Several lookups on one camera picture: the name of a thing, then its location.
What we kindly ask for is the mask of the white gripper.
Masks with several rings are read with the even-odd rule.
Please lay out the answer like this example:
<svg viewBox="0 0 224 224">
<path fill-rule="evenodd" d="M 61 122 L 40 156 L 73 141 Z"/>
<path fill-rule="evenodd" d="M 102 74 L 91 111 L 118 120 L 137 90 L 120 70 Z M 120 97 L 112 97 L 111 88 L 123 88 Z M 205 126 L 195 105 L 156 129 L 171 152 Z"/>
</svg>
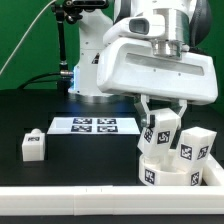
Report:
<svg viewBox="0 0 224 224">
<path fill-rule="evenodd" d="M 179 99 L 171 101 L 169 112 L 171 126 L 180 127 L 187 101 L 205 105 L 218 96 L 211 57 L 189 52 L 179 60 L 156 57 L 149 42 L 131 38 L 119 38 L 101 52 L 97 86 L 106 93 L 141 94 L 135 97 L 134 105 L 141 126 L 146 128 L 155 127 L 149 97 Z"/>
</svg>

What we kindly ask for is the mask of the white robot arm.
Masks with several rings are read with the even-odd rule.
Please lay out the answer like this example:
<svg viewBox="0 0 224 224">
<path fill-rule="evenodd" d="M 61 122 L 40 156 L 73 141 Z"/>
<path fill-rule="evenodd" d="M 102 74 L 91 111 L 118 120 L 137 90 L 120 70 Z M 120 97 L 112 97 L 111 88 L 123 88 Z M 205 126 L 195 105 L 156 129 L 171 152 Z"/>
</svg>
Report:
<svg viewBox="0 0 224 224">
<path fill-rule="evenodd" d="M 207 0 L 115 0 L 114 18 L 84 10 L 73 91 L 85 100 L 133 96 L 144 126 L 151 99 L 206 105 L 218 96 L 213 60 L 193 52 L 208 30 Z"/>
</svg>

